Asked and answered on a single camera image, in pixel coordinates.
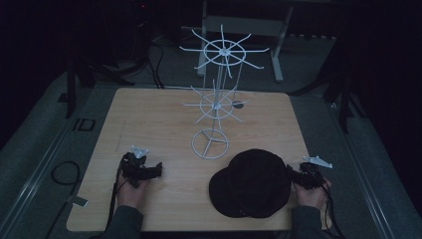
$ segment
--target sleeve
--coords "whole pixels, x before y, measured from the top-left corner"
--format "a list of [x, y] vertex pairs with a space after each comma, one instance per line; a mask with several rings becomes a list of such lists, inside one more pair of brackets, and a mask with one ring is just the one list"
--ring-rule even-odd
[[320, 212], [317, 208], [299, 206], [293, 209], [291, 239], [326, 238], [321, 228]]
[[143, 215], [135, 208], [119, 206], [102, 239], [139, 239]]

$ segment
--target person's left hand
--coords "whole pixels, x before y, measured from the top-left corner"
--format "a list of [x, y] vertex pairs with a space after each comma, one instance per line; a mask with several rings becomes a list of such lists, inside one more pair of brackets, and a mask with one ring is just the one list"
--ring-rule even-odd
[[117, 192], [117, 205], [134, 207], [140, 211], [143, 195], [145, 193], [146, 187], [149, 184], [149, 181], [150, 180], [141, 180], [139, 181], [139, 186], [135, 188], [127, 181], [126, 178], [120, 175], [117, 185], [117, 188], [120, 188], [120, 190]]

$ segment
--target cap brim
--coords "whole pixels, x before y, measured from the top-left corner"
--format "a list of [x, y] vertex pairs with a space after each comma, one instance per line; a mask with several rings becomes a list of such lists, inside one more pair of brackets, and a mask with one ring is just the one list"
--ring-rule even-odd
[[226, 167], [211, 177], [209, 184], [211, 202], [215, 209], [225, 216], [233, 218], [246, 217], [240, 212], [239, 205], [230, 196], [230, 191], [227, 187], [227, 172], [228, 169]]

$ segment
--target handheld controller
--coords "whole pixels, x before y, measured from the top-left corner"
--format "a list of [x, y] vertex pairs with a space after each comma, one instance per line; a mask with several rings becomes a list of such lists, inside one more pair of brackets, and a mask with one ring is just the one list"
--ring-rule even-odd
[[292, 182], [297, 183], [306, 190], [322, 186], [324, 179], [317, 165], [303, 162], [300, 164], [300, 169], [300, 172], [294, 171], [290, 165], [287, 165], [288, 175]]
[[147, 180], [161, 176], [162, 162], [154, 167], [145, 166], [146, 156], [137, 158], [134, 153], [128, 152], [121, 159], [121, 170], [130, 184], [137, 188], [140, 180]]

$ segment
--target hand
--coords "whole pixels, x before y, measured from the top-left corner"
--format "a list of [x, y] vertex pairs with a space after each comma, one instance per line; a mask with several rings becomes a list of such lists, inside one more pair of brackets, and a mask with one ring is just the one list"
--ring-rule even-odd
[[119, 206], [134, 207], [140, 211], [142, 204], [143, 194], [150, 180], [139, 181], [139, 186], [134, 188], [126, 178], [122, 175], [118, 178], [117, 188], [120, 190], [117, 192], [117, 204]]
[[[322, 186], [328, 191], [328, 189], [331, 187], [331, 182], [326, 178], [324, 180], [325, 183], [323, 183]], [[299, 206], [311, 206], [321, 210], [327, 201], [327, 196], [321, 187], [306, 190], [296, 183], [293, 183], [293, 186], [295, 187], [296, 193], [298, 195]]]

